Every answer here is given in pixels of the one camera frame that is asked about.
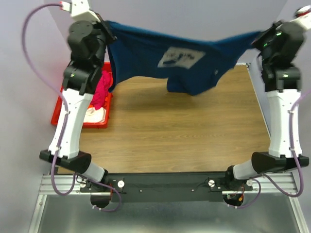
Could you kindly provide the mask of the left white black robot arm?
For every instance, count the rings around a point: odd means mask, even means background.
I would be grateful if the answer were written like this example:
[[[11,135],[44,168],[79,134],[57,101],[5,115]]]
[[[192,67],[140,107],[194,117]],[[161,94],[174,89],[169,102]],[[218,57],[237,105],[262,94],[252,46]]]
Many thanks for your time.
[[[102,76],[106,46],[116,40],[105,21],[74,22],[67,38],[70,62],[62,82],[63,105],[49,148],[40,159],[66,168],[91,180],[102,192],[108,185],[108,171],[96,165],[89,153],[80,151],[79,141],[84,118]]]

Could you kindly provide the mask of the blue printed t shirt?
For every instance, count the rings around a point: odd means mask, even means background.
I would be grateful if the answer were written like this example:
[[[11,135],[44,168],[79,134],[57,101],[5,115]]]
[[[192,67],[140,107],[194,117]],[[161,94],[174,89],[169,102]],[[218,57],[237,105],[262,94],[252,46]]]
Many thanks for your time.
[[[214,88],[239,58],[253,48],[259,31],[218,41],[182,38],[110,21],[116,41],[108,45],[112,92],[135,76],[167,79],[167,90],[191,96]]]

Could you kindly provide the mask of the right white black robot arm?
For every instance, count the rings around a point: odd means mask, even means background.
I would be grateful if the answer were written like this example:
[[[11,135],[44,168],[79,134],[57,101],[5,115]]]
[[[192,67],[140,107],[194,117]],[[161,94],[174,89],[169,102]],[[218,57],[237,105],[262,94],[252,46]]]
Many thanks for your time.
[[[270,146],[267,152],[254,152],[247,162],[230,166],[224,186],[235,190],[241,180],[259,174],[307,167],[299,142],[298,100],[301,97],[300,70],[292,63],[305,40],[310,23],[298,19],[274,23],[253,43],[260,51],[261,78],[270,106]]]

